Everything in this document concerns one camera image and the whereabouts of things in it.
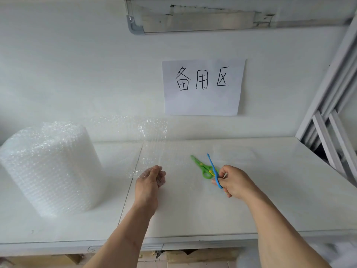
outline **scissors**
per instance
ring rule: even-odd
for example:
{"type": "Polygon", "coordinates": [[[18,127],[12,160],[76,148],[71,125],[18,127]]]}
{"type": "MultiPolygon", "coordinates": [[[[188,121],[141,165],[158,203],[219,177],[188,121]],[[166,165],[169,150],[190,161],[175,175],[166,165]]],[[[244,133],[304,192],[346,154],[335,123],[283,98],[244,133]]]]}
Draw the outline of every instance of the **scissors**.
{"type": "Polygon", "coordinates": [[[199,159],[197,159],[193,155],[191,155],[191,159],[196,163],[196,165],[198,165],[201,168],[202,176],[205,179],[212,179],[213,177],[215,177],[215,173],[213,171],[213,167],[212,166],[205,165],[203,162],[201,162],[199,159]]]}

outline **paper sign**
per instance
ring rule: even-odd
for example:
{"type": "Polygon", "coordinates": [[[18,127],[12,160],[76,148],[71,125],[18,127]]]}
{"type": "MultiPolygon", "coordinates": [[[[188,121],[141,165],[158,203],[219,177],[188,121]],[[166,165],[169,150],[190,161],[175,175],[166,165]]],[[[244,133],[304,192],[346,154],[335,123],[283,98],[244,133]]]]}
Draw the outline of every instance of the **paper sign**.
{"type": "Polygon", "coordinates": [[[163,61],[165,113],[234,116],[245,59],[163,61]]]}

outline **bubble wrap roll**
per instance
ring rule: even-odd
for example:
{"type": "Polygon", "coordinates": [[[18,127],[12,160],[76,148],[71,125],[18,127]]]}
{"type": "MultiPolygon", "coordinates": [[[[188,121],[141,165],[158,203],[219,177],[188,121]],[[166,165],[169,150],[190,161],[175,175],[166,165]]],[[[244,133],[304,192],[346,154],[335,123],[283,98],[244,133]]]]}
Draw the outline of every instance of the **bubble wrap roll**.
{"type": "Polygon", "coordinates": [[[86,128],[74,123],[20,130],[0,147],[0,162],[44,217],[87,211],[107,187],[86,128]]]}

